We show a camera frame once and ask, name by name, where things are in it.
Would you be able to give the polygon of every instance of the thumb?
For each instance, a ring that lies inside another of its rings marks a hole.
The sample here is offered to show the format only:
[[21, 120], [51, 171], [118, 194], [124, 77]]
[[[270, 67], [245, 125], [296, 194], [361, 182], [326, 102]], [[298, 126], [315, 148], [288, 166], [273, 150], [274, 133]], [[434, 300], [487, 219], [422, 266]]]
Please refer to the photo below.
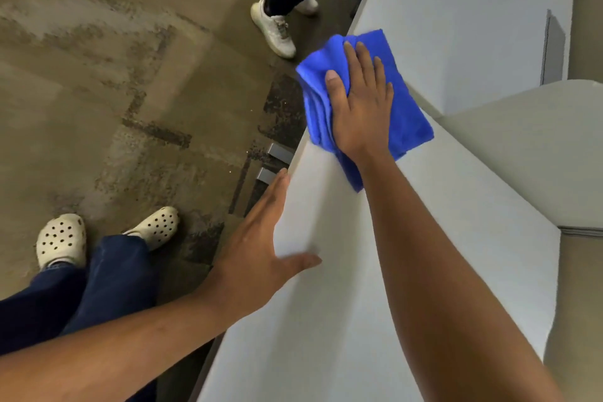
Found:
[[324, 83], [327, 85], [331, 107], [335, 114], [350, 109], [345, 94], [345, 86], [341, 77], [335, 70], [329, 70], [324, 76]]
[[283, 258], [281, 261], [283, 264], [285, 278], [286, 280], [290, 280], [300, 272], [320, 265], [323, 260], [315, 254], [301, 253], [288, 256]]

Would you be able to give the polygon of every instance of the brown floor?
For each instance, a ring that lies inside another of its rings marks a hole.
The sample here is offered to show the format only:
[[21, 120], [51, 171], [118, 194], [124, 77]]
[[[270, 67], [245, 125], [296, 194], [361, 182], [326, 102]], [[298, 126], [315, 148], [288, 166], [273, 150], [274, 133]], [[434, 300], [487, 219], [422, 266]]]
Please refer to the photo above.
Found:
[[[261, 192], [270, 141], [294, 148], [305, 125], [293, 65], [249, 20], [255, 1], [0, 0], [0, 298], [36, 273], [38, 230], [71, 211], [92, 247], [175, 205], [182, 229], [155, 255], [161, 300], [203, 279]], [[598, 1], [575, 0], [570, 74], [603, 82]], [[357, 0], [319, 2], [318, 19], [290, 19], [298, 57], [345, 33]], [[599, 246], [562, 246], [547, 363], [575, 402], [603, 394]], [[186, 400], [203, 357], [168, 371], [159, 398]]]

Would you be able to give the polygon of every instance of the forearm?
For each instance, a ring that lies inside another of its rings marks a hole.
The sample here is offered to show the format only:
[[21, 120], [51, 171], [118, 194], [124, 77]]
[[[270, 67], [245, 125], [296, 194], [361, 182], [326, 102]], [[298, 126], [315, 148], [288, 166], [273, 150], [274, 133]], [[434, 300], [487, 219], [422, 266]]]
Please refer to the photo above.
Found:
[[426, 400], [561, 400], [516, 324], [391, 157], [359, 169], [389, 306]]
[[203, 295], [185, 296], [2, 356], [0, 393], [6, 401], [123, 402], [226, 330], [236, 321], [229, 316]]

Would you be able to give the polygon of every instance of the foot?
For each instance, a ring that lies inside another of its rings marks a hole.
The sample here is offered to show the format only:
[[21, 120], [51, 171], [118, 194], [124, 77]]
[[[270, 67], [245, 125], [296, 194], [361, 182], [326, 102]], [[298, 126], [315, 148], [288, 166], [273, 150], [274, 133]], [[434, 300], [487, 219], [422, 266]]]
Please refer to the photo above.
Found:
[[51, 219], [38, 234], [35, 252], [40, 269], [56, 262], [86, 266], [86, 228], [84, 220], [69, 213]]
[[252, 20], [262, 31], [270, 49], [280, 57], [291, 59], [296, 55], [296, 46], [289, 35], [285, 17], [268, 16], [264, 11], [265, 1], [260, 0], [252, 5]]
[[318, 13], [318, 2], [316, 0], [304, 0], [296, 5], [296, 10], [305, 16], [314, 16]]
[[153, 251], [174, 237], [179, 222], [176, 208], [163, 207], [147, 217], [138, 226], [125, 231], [124, 235], [142, 238], [147, 242], [149, 251]]

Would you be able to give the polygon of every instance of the microfiber cloth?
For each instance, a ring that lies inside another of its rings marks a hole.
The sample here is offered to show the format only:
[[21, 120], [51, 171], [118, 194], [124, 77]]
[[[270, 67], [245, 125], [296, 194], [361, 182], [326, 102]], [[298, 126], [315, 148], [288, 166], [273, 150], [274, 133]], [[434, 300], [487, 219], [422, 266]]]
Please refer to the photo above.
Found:
[[345, 41], [349, 41], [353, 47], [357, 42], [362, 42], [370, 51], [372, 59], [379, 56], [385, 69], [385, 78], [394, 86], [389, 124], [389, 152], [396, 161], [407, 151], [433, 139], [433, 128], [408, 92], [382, 30], [358, 36], [335, 35], [322, 49], [304, 59], [297, 66], [297, 72], [303, 88], [310, 139], [314, 144], [337, 156], [352, 187], [356, 192], [360, 192], [364, 187], [360, 172], [356, 164], [337, 148], [333, 138], [332, 109], [324, 83], [327, 71], [335, 70], [343, 80], [345, 92], [350, 92], [350, 72], [343, 49]]

